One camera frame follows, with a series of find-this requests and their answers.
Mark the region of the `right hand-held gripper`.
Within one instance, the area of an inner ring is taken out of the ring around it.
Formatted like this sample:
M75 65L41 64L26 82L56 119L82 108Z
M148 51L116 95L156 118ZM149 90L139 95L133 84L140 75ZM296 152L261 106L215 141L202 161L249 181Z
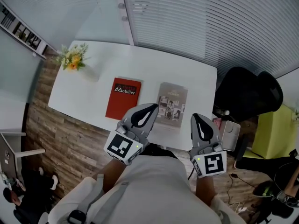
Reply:
M227 152L222 148L220 132L208 117L194 113L191 117L192 145L188 154L198 178L220 175L227 170Z

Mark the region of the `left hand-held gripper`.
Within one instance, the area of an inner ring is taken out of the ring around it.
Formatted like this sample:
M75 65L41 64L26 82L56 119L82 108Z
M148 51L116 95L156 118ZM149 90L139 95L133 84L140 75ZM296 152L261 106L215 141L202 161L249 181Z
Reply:
M129 109L122 122L118 122L111 131L104 146L104 151L125 165L130 165L141 154L149 141L149 133L158 114L158 104L147 103Z

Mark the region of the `red book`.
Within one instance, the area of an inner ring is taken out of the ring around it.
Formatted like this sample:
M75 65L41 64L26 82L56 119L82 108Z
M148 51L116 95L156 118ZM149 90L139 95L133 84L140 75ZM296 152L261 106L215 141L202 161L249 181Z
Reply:
M105 117L121 120L129 109L137 105L141 85L139 81L115 78Z

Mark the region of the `grey Homes magazine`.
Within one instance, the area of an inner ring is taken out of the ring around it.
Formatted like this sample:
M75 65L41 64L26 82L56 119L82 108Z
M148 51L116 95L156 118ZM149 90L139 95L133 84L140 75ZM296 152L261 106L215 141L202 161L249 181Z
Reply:
M158 115L156 123L161 128L166 128L179 133L188 90L180 85L163 82L160 84L157 96Z

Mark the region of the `person's left forearm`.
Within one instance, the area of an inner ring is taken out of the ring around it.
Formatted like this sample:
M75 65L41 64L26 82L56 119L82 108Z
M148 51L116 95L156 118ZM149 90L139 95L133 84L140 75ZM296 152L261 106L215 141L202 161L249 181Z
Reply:
M119 160L112 159L103 169L93 176L93 179L96 180L99 174L103 174L103 191L107 193L114 187L126 167L127 166Z

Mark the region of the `person's right forearm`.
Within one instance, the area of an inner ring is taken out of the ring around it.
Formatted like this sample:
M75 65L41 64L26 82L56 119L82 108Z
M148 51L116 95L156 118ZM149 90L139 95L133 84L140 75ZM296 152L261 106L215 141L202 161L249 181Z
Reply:
M197 178L195 195L207 206L211 206L211 202L216 196L213 177Z

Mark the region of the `white rectangular box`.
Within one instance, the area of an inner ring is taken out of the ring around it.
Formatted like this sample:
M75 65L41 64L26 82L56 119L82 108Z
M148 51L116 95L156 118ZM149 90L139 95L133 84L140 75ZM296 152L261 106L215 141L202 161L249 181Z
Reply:
M229 120L223 120L220 126L220 135L223 149L233 152L239 137L241 126Z

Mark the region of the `person's black trousers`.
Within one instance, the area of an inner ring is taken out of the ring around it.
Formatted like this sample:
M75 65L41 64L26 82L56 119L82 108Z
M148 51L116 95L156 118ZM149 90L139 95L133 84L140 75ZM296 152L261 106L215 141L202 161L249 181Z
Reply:
M177 159L177 157L171 152L170 150L167 149L162 149L160 146L150 143L146 148L144 149L143 152L140 153L140 155L145 155L145 156L163 156L163 157L172 157Z

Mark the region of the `white vase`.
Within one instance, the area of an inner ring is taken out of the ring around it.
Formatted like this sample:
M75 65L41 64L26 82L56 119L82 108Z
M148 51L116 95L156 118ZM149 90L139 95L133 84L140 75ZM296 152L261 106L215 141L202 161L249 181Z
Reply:
M98 82L100 70L101 67L99 65L90 66L86 64L85 67L79 69L79 74L89 82Z

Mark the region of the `yellow-green tablecloth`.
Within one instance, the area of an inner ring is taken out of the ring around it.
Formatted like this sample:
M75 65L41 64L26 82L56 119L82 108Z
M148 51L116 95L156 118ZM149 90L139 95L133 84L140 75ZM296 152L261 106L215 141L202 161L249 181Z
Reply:
M252 152L265 159L287 157L295 149L297 138L292 114L289 107L281 105L275 112L259 115Z

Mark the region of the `grey chest harness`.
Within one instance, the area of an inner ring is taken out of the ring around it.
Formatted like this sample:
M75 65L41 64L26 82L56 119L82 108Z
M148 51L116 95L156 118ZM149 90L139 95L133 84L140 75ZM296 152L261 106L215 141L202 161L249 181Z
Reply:
M91 205L99 200L104 195L103 190L104 175L97 175L96 184L92 191L87 195L87 197L78 205L76 212L78 213L78 223L85 224L86 215ZM92 223L93 224L104 224L104 221L108 218L112 210L115 208L117 203L122 198L125 190L127 189L129 183L123 182L120 187L106 200L100 210L97 212Z

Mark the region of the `yellow flower bouquet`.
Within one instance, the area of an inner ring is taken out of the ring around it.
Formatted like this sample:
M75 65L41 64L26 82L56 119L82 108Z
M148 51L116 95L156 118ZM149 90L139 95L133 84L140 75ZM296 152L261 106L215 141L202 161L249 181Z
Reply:
M86 66L86 53L88 51L88 44L73 45L67 48L62 45L58 51L58 56L55 58L56 64L62 66L63 70L81 70Z

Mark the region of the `white window blinds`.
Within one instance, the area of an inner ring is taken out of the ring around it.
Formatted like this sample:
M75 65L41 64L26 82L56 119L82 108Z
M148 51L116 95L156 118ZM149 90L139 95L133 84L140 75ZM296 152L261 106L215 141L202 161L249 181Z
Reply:
M2 2L55 49L73 40L133 43L204 62L221 77L234 66L275 77L299 68L299 0Z

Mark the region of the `frosted glass door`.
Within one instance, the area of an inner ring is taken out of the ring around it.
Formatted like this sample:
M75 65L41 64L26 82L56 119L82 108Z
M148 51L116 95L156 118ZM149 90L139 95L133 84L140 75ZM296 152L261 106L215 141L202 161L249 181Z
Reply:
M30 103L44 59L0 29L0 96Z

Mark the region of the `white side desk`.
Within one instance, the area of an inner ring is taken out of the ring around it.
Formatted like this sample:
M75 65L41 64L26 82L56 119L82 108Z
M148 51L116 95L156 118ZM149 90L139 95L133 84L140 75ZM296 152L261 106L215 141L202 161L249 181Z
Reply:
M21 140L26 133L0 131L0 172L8 179L21 178L21 159L45 153L45 149L21 150Z

